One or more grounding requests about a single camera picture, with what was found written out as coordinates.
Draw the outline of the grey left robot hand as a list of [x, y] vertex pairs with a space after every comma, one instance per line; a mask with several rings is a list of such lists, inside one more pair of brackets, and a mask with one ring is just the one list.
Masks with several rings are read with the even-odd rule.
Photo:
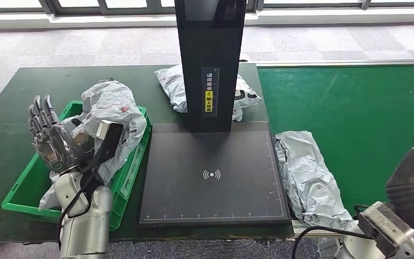
[[32, 146], [49, 170], [60, 174], [78, 170], [92, 159], [93, 139], [87, 133], [72, 136], [71, 130], [79, 126], [80, 120], [71, 117], [63, 124], [49, 95], [44, 98], [35, 96], [28, 113]]

